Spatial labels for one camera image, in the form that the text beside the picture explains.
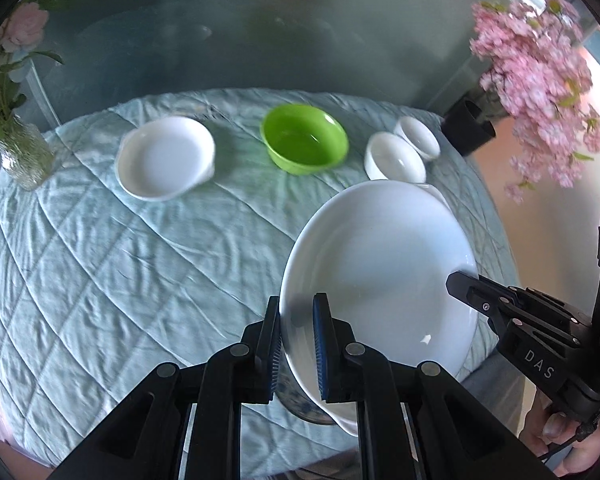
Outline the person's right hand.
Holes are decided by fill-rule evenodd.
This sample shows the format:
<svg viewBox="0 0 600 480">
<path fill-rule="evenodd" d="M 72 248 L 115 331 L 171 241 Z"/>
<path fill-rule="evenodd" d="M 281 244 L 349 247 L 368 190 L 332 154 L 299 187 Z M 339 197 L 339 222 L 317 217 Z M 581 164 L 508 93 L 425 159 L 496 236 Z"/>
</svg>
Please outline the person's right hand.
<svg viewBox="0 0 600 480">
<path fill-rule="evenodd" d="M 548 452 L 550 444 L 563 444 L 574 436 L 579 423 L 565 414 L 552 413 L 552 401 L 538 390 L 524 418 L 519 440 L 536 456 Z M 571 452 L 553 469 L 558 478 L 573 476 L 590 469 L 600 458 L 600 422 L 583 441 L 572 444 Z"/>
</svg>

